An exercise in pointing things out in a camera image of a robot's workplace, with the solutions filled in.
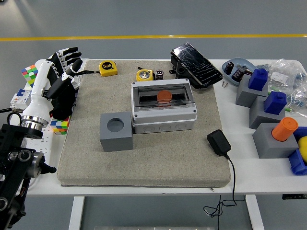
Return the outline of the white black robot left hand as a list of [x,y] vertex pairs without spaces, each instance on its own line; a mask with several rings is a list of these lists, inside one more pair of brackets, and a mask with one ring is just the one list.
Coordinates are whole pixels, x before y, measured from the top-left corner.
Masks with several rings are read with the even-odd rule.
[[23,120],[45,120],[50,116],[66,119],[72,114],[75,87],[72,84],[83,61],[78,47],[56,51],[38,69],[31,103],[23,111]]

